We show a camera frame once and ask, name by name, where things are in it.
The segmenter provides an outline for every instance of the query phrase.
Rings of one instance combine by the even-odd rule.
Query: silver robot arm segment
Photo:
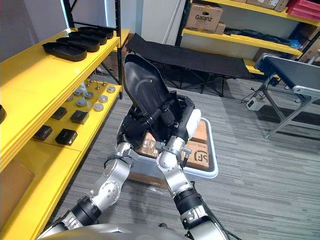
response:
[[[132,158],[137,157],[128,142],[121,142],[116,152],[108,157],[102,176],[86,196],[58,218],[37,239],[93,224],[120,196],[121,188],[130,173]]]
[[[179,164],[181,152],[186,151],[185,144],[176,136],[172,136],[166,146],[158,144],[157,148],[161,153],[156,163],[163,172],[183,227],[188,230],[186,236],[194,240],[226,240],[217,223],[210,218],[210,210],[206,209],[201,195],[194,189]]]

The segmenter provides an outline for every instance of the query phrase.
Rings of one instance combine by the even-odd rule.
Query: black plastic tray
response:
[[[87,51],[85,48],[74,44],[47,42],[43,44],[42,47],[48,54],[75,62],[81,61],[87,56]]]
[[[84,31],[72,31],[69,33],[69,37],[83,37],[93,40],[98,40],[100,45],[107,43],[107,36],[96,32],[84,32]]]
[[[87,37],[73,36],[73,37],[61,37],[58,38],[57,43],[61,44],[74,44],[79,47],[85,48],[88,52],[97,52],[100,48],[98,40],[94,40]]]
[[[114,30],[112,28],[104,27],[104,26],[98,26],[98,27],[82,26],[78,28],[78,31],[104,34],[108,39],[112,39],[114,37]]]

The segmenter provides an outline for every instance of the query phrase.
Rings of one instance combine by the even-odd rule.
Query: yellow shelf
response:
[[[124,46],[128,36],[129,36],[129,33],[130,33],[130,29],[126,29],[126,28],[121,29],[121,47]],[[113,32],[113,36],[115,36],[115,37],[117,36],[117,33],[115,31]]]
[[[61,120],[49,119],[45,123],[53,129],[48,137],[51,140],[57,136],[62,128],[76,130],[78,136],[72,146],[60,145],[55,141],[29,140],[14,157],[16,161],[30,169],[35,174],[35,178],[2,229],[1,239],[33,240],[44,229],[68,182],[121,90],[121,86],[113,85],[116,88],[115,93],[107,93],[106,87],[100,86],[101,89],[97,91],[94,89],[94,83],[91,86],[87,90],[94,92],[95,97],[87,101],[87,107],[77,107],[75,102],[79,97],[74,98],[73,101],[65,102],[62,105],[67,109],[67,114]],[[92,109],[92,105],[97,102],[100,94],[107,95],[108,102],[103,103],[103,111],[97,112]],[[89,112],[89,118],[84,125],[70,121],[70,116],[76,110]]]
[[[0,63],[0,104],[7,117],[0,125],[0,171],[107,55],[120,44],[108,39],[97,52],[72,62],[45,53],[42,44],[67,37],[66,29]]]
[[[302,23],[306,23],[306,24],[311,24],[311,25],[318,26],[318,27],[320,26],[320,22],[318,22],[318,21],[312,21],[309,19],[305,19],[302,17],[298,17],[298,16],[294,16],[294,15],[290,15],[290,14],[286,13],[287,7],[283,11],[276,11],[276,10],[272,10],[272,9],[268,9],[268,8],[264,8],[264,7],[260,7],[260,6],[255,6],[255,5],[251,5],[251,4],[247,4],[247,3],[243,3],[243,2],[232,1],[232,0],[205,0],[205,1],[217,3],[217,4],[222,4],[222,5],[228,5],[228,6],[232,6],[232,7],[236,7],[236,8],[241,8],[241,9],[247,9],[250,11],[255,11],[255,12],[259,12],[259,13],[263,13],[263,14],[269,14],[269,15],[273,15],[273,16],[277,16],[277,17],[281,17],[281,18],[285,18],[285,19],[290,19],[290,20],[294,20],[294,21],[298,21],[298,22],[302,22]]]
[[[218,39],[218,40],[223,40],[223,41],[228,41],[228,42],[233,42],[238,44],[245,44],[245,45],[250,45],[250,46],[259,47],[259,48],[271,49],[271,50],[275,50],[275,51],[279,51],[287,54],[293,54],[296,56],[302,55],[302,52],[299,51],[298,49],[295,49],[283,44],[265,41],[265,40],[261,40],[253,37],[248,37],[248,36],[241,36],[241,35],[235,35],[235,34],[219,35],[219,34],[206,33],[206,32],[194,31],[189,29],[183,29],[182,36],[184,34],[190,34],[190,35],[211,38],[211,39]]]

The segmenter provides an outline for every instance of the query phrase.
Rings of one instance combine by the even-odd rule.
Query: black cot fabric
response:
[[[135,34],[125,46],[134,53],[158,63],[234,78],[252,78],[241,58],[145,41],[138,34]]]

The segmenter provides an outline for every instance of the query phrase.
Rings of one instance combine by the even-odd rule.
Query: power strip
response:
[[[263,101],[253,97],[247,102],[246,107],[251,111],[259,111],[264,105]]]

